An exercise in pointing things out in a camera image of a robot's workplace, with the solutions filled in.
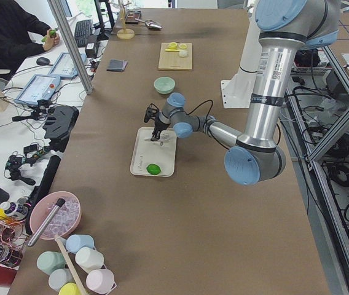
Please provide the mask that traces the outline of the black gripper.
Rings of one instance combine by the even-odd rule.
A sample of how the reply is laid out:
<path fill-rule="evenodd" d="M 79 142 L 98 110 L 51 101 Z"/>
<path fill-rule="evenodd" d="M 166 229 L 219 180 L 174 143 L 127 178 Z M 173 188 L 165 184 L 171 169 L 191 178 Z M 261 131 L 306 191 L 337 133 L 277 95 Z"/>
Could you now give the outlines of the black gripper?
<path fill-rule="evenodd" d="M 170 126 L 170 120 L 162 112 L 158 112 L 155 115 L 154 125 L 151 141 L 158 141 L 160 139 L 160 133 Z"/>

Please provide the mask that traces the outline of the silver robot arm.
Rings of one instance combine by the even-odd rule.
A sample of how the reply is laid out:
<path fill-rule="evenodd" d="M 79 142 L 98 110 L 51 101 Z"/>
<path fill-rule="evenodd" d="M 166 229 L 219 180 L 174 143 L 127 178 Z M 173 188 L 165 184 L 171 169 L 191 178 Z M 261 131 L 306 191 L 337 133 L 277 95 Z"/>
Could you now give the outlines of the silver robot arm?
<path fill-rule="evenodd" d="M 252 185 L 278 176 L 285 168 L 284 152 L 273 140 L 295 55 L 303 49 L 332 44 L 339 32 L 340 1 L 259 1 L 254 9 L 262 47 L 244 132 L 213 116 L 190 116 L 185 97 L 172 93 L 162 109 L 147 108 L 144 120 L 154 120 L 151 141 L 173 127 L 187 138 L 203 132 L 225 145 L 224 166 L 238 184 Z"/>

